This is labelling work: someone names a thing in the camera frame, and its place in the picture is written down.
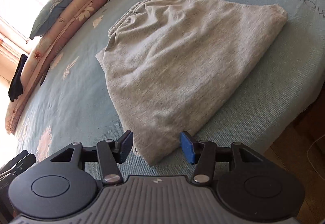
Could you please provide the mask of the blue floral bed sheet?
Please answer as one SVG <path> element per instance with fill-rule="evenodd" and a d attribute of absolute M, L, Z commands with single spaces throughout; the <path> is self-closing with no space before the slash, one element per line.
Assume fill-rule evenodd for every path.
<path fill-rule="evenodd" d="M 17 151 L 48 157 L 79 141 L 115 139 L 122 126 L 96 59 L 108 30 L 142 0 L 109 0 L 66 44 L 37 85 L 15 131 Z M 318 96 L 324 83 L 324 0 L 227 0 L 278 4 L 288 22 L 257 66 L 197 133 L 219 146 L 240 141 L 264 152 Z"/>

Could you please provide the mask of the left striped curtain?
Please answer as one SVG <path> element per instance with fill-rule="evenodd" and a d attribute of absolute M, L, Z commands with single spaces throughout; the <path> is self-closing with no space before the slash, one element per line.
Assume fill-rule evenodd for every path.
<path fill-rule="evenodd" d="M 20 56 L 29 55 L 6 36 L 1 34 L 1 77 L 9 83 L 16 71 Z"/>

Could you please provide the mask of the grey sweatpants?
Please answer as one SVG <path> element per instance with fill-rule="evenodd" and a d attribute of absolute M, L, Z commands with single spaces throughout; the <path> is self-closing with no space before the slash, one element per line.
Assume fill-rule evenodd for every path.
<path fill-rule="evenodd" d="M 149 166 L 196 134 L 257 65 L 288 19 L 277 4 L 144 0 L 96 58 L 124 130 Z"/>

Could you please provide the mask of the pink floral folded quilt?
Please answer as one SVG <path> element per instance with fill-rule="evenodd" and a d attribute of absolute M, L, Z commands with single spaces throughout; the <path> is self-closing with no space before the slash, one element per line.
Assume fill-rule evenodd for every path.
<path fill-rule="evenodd" d="M 21 82 L 23 94 L 8 105 L 5 129 L 14 134 L 19 118 L 40 81 L 47 66 L 52 63 L 67 42 L 108 0 L 73 0 L 43 35 L 24 65 Z"/>

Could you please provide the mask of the black smartphone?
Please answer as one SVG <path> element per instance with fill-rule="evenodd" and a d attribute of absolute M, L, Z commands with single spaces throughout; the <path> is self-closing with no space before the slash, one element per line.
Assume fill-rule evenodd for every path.
<path fill-rule="evenodd" d="M 39 86 L 42 86 L 42 84 L 43 84 L 43 82 L 45 81 L 45 78 L 46 78 L 46 76 L 47 76 L 47 73 L 49 72 L 49 70 L 50 70 L 50 65 L 48 65 L 47 66 L 47 68 L 46 68 L 46 70 L 43 72 L 43 75 L 42 75 L 42 77 L 41 77 L 41 79 L 40 79 L 40 82 L 39 82 Z"/>

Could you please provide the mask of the black garment on quilt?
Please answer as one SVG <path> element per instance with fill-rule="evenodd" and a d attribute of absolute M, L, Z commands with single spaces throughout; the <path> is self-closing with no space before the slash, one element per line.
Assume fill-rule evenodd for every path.
<path fill-rule="evenodd" d="M 20 95 L 23 94 L 23 85 L 21 82 L 21 74 L 24 68 L 24 65 L 28 59 L 28 56 L 25 54 L 22 54 L 20 56 L 20 60 L 18 62 L 18 66 L 16 68 L 16 71 L 14 73 L 14 76 L 12 78 L 9 91 L 8 91 L 8 96 L 11 102 L 14 102 L 15 100 L 18 99 Z"/>

